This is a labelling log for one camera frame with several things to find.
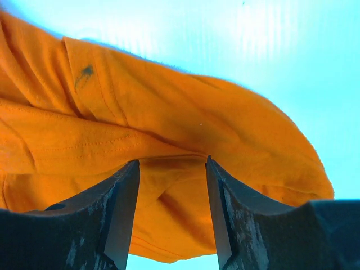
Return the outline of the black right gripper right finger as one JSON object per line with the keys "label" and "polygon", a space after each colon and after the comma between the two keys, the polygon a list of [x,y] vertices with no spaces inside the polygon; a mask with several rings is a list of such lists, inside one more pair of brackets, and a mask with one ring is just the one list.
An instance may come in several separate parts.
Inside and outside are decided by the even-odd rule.
{"label": "black right gripper right finger", "polygon": [[359,201],[283,204],[208,158],[209,204],[220,269],[358,269]]}

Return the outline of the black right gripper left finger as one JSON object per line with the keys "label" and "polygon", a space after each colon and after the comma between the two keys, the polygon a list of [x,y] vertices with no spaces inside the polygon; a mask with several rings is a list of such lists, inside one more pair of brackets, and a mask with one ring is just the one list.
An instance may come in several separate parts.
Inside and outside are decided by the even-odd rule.
{"label": "black right gripper left finger", "polygon": [[125,269],[139,184],[133,160],[45,210],[1,210],[1,268]]}

